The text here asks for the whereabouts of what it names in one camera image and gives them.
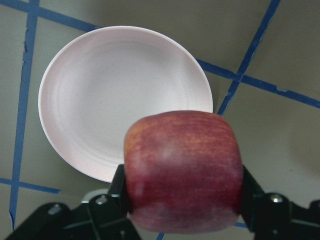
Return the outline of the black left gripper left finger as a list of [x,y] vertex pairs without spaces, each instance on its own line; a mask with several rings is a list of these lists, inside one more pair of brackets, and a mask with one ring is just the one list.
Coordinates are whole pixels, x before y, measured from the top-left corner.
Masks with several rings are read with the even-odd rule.
[[120,214],[126,218],[131,211],[131,204],[127,193],[125,166],[123,164],[118,165],[107,196],[114,201]]

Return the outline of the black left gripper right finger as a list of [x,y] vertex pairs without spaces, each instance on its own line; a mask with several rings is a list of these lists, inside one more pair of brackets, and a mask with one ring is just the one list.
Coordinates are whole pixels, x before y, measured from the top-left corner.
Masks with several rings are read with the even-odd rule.
[[258,213],[260,212],[265,192],[245,165],[243,165],[242,168],[242,194],[239,212],[248,230],[250,232],[255,232],[257,228]]

